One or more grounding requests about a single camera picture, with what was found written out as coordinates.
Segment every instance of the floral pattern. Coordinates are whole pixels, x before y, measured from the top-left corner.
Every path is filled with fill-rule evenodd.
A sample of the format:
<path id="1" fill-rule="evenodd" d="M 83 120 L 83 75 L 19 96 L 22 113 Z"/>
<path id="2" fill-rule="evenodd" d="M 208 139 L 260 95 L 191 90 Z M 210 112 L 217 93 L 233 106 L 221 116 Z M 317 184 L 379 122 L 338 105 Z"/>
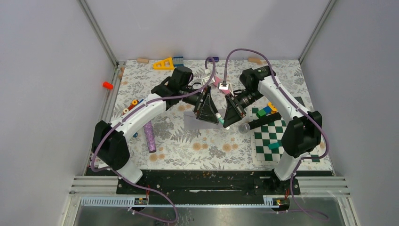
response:
<path id="1" fill-rule="evenodd" d="M 146 98 L 151 89 L 160 84 L 172 70 L 153 70 L 152 64 L 140 64 L 127 61 L 124 75 L 119 87 L 112 119 L 122 115 L 133 99 Z M 184 60 L 184 66 L 192 69 L 193 82 L 201 82 L 204 73 L 204 60 Z M 216 63 L 216 76 L 223 78 L 225 60 Z M 305 105 L 313 110 L 311 99 L 303 78 L 302 70 L 297 60 L 271 60 L 273 70 L 286 89 L 294 97 L 302 97 Z M 239 75 L 248 68 L 258 68 L 262 65 L 250 63 L 247 60 L 231 60 L 228 64 L 228 82 L 233 90 L 243 89 Z M 212 98 L 218 109 L 224 109 L 226 100 L 224 94 L 213 87 Z M 251 107 L 265 107 L 268 100 L 262 97 Z M 192 111 L 193 106 L 180 102 L 163 114 L 152 120 L 156 153 L 149 153 L 144 130 L 138 131 L 136 138 L 128 141 L 130 157 L 141 169 L 165 170 L 270 170 L 274 166 L 256 166 L 252 162 L 250 133 L 240 134 L 238 122 L 225 129 L 184 130 L 184 112 Z M 249 121 L 249 114 L 243 121 Z M 95 165 L 102 163 L 96 159 Z M 329 158 L 323 166 L 302 167 L 301 170 L 330 170 Z"/>

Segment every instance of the purple glitter tube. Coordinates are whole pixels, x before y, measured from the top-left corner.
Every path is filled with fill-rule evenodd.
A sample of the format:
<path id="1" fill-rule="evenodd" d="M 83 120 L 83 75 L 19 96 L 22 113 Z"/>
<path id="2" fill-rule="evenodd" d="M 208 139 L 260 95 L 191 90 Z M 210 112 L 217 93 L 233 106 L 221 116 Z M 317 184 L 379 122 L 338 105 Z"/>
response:
<path id="1" fill-rule="evenodd" d="M 151 121 L 144 125 L 144 133 L 145 139 L 147 140 L 148 151 L 150 153 L 156 152 L 157 147 L 155 146 L 155 136 L 154 131 L 152 130 Z"/>

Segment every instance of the wall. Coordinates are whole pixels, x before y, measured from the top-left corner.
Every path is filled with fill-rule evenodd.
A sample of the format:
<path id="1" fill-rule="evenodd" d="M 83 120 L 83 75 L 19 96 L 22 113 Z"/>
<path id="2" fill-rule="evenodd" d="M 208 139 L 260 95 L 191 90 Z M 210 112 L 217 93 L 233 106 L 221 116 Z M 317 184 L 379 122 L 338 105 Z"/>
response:
<path id="1" fill-rule="evenodd" d="M 77 1 L 0 7 L 0 225 L 57 225 L 112 73 Z"/>
<path id="2" fill-rule="evenodd" d="M 226 58 L 235 48 L 298 59 L 328 0 L 87 2 L 119 60 Z"/>
<path id="3" fill-rule="evenodd" d="M 399 1 L 338 1 L 303 63 L 362 226 L 397 225 Z"/>

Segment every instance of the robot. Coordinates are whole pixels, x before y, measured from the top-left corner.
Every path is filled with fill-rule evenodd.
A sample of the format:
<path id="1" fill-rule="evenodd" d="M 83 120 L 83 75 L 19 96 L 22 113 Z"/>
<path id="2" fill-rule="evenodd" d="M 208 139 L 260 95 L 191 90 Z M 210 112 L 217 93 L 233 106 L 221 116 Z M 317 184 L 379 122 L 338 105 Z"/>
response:
<path id="1" fill-rule="evenodd" d="M 94 132 L 92 152 L 95 152 L 100 146 L 104 136 L 118 125 L 103 141 L 104 143 L 99 147 L 97 156 L 123 177 L 136 183 L 143 174 L 129 159 L 130 153 L 127 141 L 148 121 L 183 101 L 194 106 L 193 111 L 198 120 L 218 124 L 219 121 L 216 115 L 219 112 L 212 101 L 210 86 L 207 86 L 201 92 L 181 99 L 156 100 L 162 97 L 176 97 L 196 91 L 197 89 L 189 85 L 192 78 L 191 69 L 184 66 L 177 67 L 170 77 L 167 77 L 161 84 L 151 90 L 151 94 L 137 107 L 143 106 L 132 117 L 127 113 L 110 123 L 98 122 Z M 300 159 L 308 155 L 321 141 L 320 131 L 298 111 L 298 108 L 308 113 L 320 127 L 322 117 L 318 111 L 310 112 L 300 103 L 296 103 L 298 108 L 295 108 L 282 95 L 279 88 L 283 88 L 292 100 L 294 100 L 294 97 L 287 92 L 277 76 L 275 79 L 278 85 L 275 84 L 271 77 L 269 66 L 244 70 L 239 80 L 245 89 L 237 96 L 231 93 L 225 96 L 227 107 L 223 127 L 226 128 L 243 119 L 246 116 L 245 108 L 263 96 L 274 104 L 284 121 L 287 122 L 287 128 L 281 140 L 284 153 L 277 167 L 272 170 L 272 176 L 267 180 L 266 186 L 272 191 L 285 191 L 289 187 L 289 179 Z"/>

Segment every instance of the green and white checkered board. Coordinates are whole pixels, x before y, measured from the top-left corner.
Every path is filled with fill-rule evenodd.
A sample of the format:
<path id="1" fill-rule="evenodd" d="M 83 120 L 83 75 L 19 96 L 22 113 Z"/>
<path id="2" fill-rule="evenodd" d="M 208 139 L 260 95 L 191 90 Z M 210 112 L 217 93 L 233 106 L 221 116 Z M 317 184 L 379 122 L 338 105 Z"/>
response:
<path id="1" fill-rule="evenodd" d="M 256 113 L 258 108 L 253 107 L 250 114 L 251 120 L 256 120 L 258 117 Z M 281 138 L 283 137 L 284 131 L 286 129 L 286 123 L 283 120 L 277 120 L 268 125 L 264 125 L 251 130 L 251 140 L 252 140 L 252 157 L 255 165 L 270 165 L 271 163 L 278 163 L 281 156 L 284 153 L 284 148 L 281 144 Z M 270 150 L 268 145 L 273 143 L 279 143 L 280 147 Z M 322 155 L 320 153 L 320 148 L 316 147 L 311 153 L 311 157 L 317 157 Z M 319 163 L 320 160 L 309 160 L 306 159 L 304 162 L 312 165 L 313 163 Z"/>

